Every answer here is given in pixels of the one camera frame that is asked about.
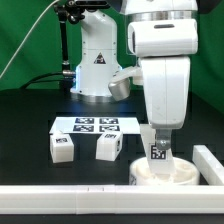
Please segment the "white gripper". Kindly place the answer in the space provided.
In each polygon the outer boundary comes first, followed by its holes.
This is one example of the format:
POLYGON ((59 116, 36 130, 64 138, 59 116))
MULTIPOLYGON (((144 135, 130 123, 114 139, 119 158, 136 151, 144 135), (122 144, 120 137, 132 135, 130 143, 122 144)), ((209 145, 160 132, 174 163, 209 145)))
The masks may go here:
POLYGON ((171 148, 169 129, 183 126, 188 98, 190 59, 182 57, 141 58, 143 90, 148 121, 156 130, 158 150, 171 148))

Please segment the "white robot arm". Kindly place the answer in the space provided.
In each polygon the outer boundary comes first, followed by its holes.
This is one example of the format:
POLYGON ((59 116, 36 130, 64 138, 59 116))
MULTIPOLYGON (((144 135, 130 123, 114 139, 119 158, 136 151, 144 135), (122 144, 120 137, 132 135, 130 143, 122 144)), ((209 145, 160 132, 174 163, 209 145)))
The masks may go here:
POLYGON ((127 98, 130 84, 141 85, 154 144, 171 148, 171 133, 183 126, 190 78, 189 56, 198 50, 196 0, 121 0, 126 16, 127 52, 136 64, 117 62, 117 27, 100 11, 84 12, 82 60, 71 92, 87 102, 127 98))

